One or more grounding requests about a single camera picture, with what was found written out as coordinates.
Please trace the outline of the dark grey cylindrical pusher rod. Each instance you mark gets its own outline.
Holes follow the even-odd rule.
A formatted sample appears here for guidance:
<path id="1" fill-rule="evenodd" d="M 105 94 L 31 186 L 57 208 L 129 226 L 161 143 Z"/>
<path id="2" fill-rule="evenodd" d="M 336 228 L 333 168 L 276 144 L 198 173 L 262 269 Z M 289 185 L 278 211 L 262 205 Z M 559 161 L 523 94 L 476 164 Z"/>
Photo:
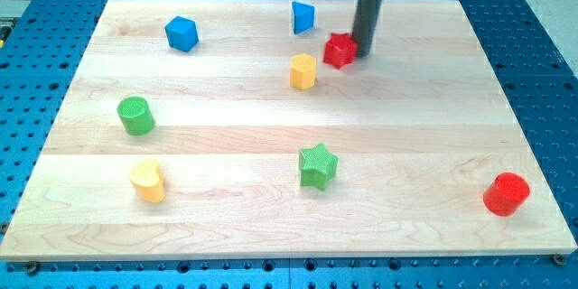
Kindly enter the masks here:
<path id="1" fill-rule="evenodd" d="M 356 56 L 370 54 L 383 0 L 358 0 L 351 31 L 351 39 L 358 45 Z"/>

